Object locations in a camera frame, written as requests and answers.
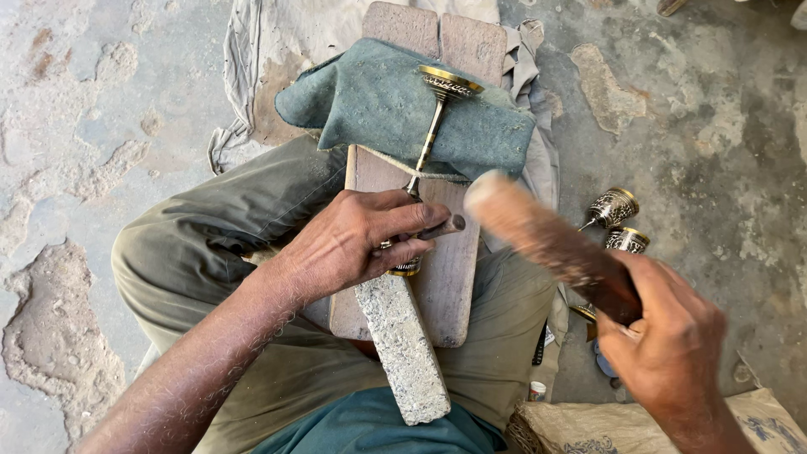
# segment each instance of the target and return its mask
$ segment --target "dusty floor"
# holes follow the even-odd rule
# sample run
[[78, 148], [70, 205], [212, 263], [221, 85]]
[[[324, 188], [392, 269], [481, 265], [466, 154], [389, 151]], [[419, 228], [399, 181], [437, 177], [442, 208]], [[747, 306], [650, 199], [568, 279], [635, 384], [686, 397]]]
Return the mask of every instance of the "dusty floor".
[[[729, 314], [723, 392], [753, 388], [742, 356], [807, 427], [807, 33], [788, 27], [797, 4], [693, 0], [665, 19], [655, 2], [499, 2], [506, 25], [545, 24], [537, 62], [562, 104], [561, 214], [581, 223], [602, 191], [629, 188], [641, 211], [626, 224], [650, 236], [647, 254]], [[588, 234], [602, 241], [604, 231]], [[553, 400], [629, 401], [596, 368], [581, 317], [570, 316], [570, 333]]]
[[[632, 189], [648, 253], [730, 314], [724, 390], [752, 386], [734, 379], [742, 355], [807, 427], [807, 34], [787, 25], [795, 7], [692, 0], [664, 19], [654, 2], [503, 0], [500, 13], [545, 24], [562, 214], [581, 221], [604, 189]], [[229, 8], [0, 4], [0, 452], [68, 450], [148, 349], [109, 251], [135, 216], [210, 177], [210, 133], [232, 121]], [[554, 400], [629, 399], [594, 369], [584, 330], [572, 316]]]

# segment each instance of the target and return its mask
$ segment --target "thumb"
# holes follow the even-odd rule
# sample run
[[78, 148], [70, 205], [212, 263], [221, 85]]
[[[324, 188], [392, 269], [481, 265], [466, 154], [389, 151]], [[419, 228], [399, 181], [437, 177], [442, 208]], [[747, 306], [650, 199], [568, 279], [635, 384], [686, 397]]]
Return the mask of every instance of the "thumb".
[[623, 375], [622, 371], [633, 367], [641, 338], [639, 333], [625, 328], [598, 309], [597, 338], [600, 350], [619, 376]]
[[435, 245], [434, 240], [424, 241], [409, 238], [405, 242], [397, 242], [385, 249], [376, 250], [370, 255], [367, 271], [372, 275], [371, 277], [378, 277], [390, 269], [434, 249]]

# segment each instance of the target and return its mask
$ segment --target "leg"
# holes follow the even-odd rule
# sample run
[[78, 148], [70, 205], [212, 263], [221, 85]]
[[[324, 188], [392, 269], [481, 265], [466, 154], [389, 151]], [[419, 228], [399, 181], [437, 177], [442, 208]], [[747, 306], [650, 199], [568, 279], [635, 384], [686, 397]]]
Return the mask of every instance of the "leg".
[[[346, 149], [302, 136], [148, 210], [112, 253], [121, 297], [160, 352], [227, 298], [266, 246], [344, 185]], [[245, 373], [196, 452], [246, 452], [353, 391], [384, 386], [380, 364], [344, 339], [295, 320]]]
[[451, 399], [500, 430], [527, 395], [555, 284], [509, 248], [487, 256], [477, 263], [465, 343], [437, 350]]

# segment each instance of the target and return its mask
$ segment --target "gray cloth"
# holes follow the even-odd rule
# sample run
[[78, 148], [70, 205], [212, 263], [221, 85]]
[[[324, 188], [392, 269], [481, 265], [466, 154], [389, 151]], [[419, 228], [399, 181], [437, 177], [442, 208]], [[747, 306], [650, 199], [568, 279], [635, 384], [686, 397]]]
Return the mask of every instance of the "gray cloth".
[[[299, 137], [123, 229], [112, 251], [115, 282], [160, 352], [255, 269], [240, 254], [277, 244], [343, 188], [346, 154]], [[527, 395], [554, 286], [546, 270], [510, 249], [486, 257], [476, 267], [465, 343], [436, 351], [451, 400], [500, 430]], [[380, 363], [298, 318], [249, 367], [196, 452], [248, 452], [316, 408], [379, 386], [388, 386]]]
[[[521, 174], [535, 127], [529, 107], [516, 107], [498, 86], [381, 40], [362, 38], [341, 56], [303, 72], [274, 104], [287, 123], [322, 128], [320, 149], [364, 145], [411, 168], [436, 103], [418, 65], [448, 70], [485, 88], [449, 104], [425, 173], [471, 180], [490, 169]], [[457, 174], [465, 178], [451, 178]]]

